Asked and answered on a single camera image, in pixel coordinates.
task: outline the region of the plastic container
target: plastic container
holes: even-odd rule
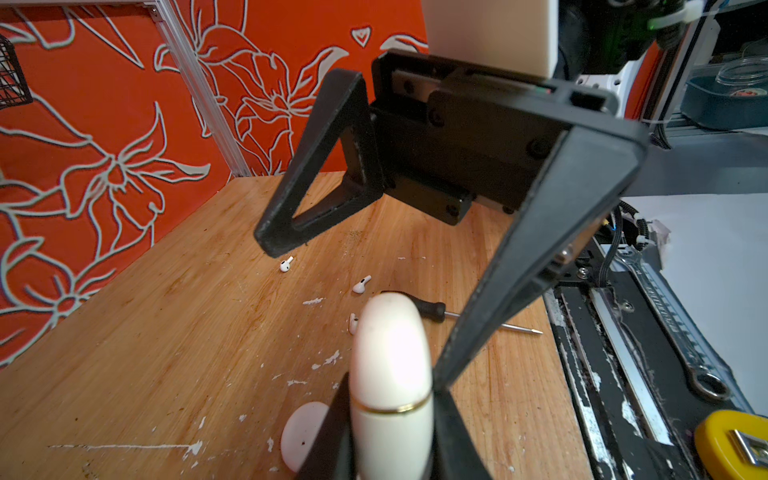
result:
[[[768,57],[725,64],[716,76],[687,82],[680,112],[715,130],[768,126]]]

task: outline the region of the white wireless earbud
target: white wireless earbud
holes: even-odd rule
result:
[[[354,293],[364,293],[366,291],[366,283],[368,283],[369,281],[371,281],[370,275],[360,280],[359,283],[356,283],[355,286],[352,287],[352,291]]]
[[[290,257],[288,260],[283,260],[280,262],[280,271],[281,272],[287,272],[290,270],[290,263],[293,262],[293,257]]]
[[[357,322],[358,318],[357,316],[352,313],[349,315],[349,334],[354,335],[355,332],[357,332]]]

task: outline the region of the black wire basket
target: black wire basket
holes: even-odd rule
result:
[[[0,110],[30,103],[32,95],[13,44],[0,35]]]

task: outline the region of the heart drawing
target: heart drawing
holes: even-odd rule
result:
[[[353,28],[349,31],[352,35],[352,40],[356,41],[360,48],[365,48],[368,45],[368,40],[371,39],[371,27]]]

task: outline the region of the yellow tape measure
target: yellow tape measure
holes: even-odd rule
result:
[[[768,419],[720,410],[696,428],[694,440],[713,480],[768,480]]]

